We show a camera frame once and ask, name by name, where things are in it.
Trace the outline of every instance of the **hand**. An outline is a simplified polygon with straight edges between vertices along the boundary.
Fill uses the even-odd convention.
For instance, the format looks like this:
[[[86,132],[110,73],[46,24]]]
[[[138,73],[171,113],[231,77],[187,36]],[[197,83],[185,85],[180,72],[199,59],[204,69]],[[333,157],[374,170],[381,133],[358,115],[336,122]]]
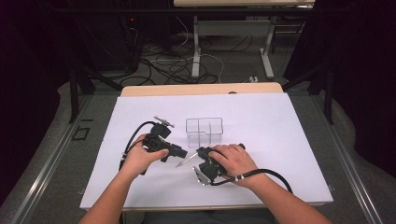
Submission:
[[[127,172],[128,176],[136,178],[149,168],[152,162],[162,159],[169,153],[168,149],[162,149],[156,152],[147,152],[143,148],[143,140],[146,135],[140,135],[134,141],[134,147],[128,153],[125,163],[122,165],[121,171]]]
[[[238,145],[215,146],[213,149],[218,152],[211,151],[209,152],[209,156],[218,161],[227,170],[227,175],[229,176],[242,175],[249,171],[258,169],[254,160],[251,159],[248,153]],[[234,183],[251,189],[255,183],[255,176],[259,175],[250,176],[243,180],[235,181]]]

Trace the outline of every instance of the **person's left hand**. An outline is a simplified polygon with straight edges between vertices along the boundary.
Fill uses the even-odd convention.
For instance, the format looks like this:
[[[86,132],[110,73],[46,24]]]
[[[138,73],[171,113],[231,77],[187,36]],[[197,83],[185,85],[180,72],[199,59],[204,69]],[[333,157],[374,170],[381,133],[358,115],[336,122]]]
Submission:
[[[121,171],[127,172],[128,176],[136,178],[144,171],[146,171],[152,162],[162,159],[169,153],[168,149],[162,149],[156,152],[147,152],[143,148],[143,140],[146,135],[140,135],[136,141],[135,145],[128,153],[125,163],[122,165]]]

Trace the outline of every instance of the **table surface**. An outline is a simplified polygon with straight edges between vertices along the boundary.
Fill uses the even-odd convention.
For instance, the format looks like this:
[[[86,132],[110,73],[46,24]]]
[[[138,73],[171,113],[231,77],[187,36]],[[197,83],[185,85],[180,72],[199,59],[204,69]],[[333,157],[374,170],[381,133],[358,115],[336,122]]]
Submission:
[[[188,156],[196,148],[188,146],[186,118],[222,117],[222,144],[240,140],[259,167],[282,174],[295,195],[304,201],[313,205],[332,202],[332,195],[290,98],[279,84],[199,84],[124,88],[99,149],[81,208],[91,208],[117,173],[121,152],[132,132],[144,121],[153,120],[153,116],[168,119],[176,125],[166,140],[188,150]],[[167,162],[152,163],[146,175],[139,176],[132,184],[124,210],[264,206],[249,190],[234,184],[201,186],[191,168],[198,166],[202,160],[195,158],[175,168],[181,160],[170,157]],[[273,179],[282,186],[279,180]]]
[[[175,7],[261,7],[312,5],[315,0],[175,0]]]

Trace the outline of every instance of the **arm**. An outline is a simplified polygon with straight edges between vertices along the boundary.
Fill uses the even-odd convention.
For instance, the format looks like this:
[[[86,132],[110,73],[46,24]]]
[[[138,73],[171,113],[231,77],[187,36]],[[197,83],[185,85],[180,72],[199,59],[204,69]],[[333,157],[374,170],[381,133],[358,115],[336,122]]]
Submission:
[[[227,175],[241,175],[258,169],[254,160],[238,145],[213,148],[222,155],[212,151],[209,156],[224,166]],[[318,210],[280,187],[265,174],[253,175],[234,183],[253,191],[280,223],[331,223]]]
[[[105,191],[79,222],[83,223],[118,223],[121,209],[125,203],[129,187],[135,178],[149,168],[149,165],[168,154],[168,149],[148,153],[143,148],[140,135],[137,144],[131,149],[120,171],[107,186]]]

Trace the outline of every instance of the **transparent divider box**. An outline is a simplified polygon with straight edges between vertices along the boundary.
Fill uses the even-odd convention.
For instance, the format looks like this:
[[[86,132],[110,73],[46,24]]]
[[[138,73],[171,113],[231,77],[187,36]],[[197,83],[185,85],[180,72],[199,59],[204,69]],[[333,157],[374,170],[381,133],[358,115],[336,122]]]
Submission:
[[[207,147],[221,144],[222,118],[186,119],[189,147]]]

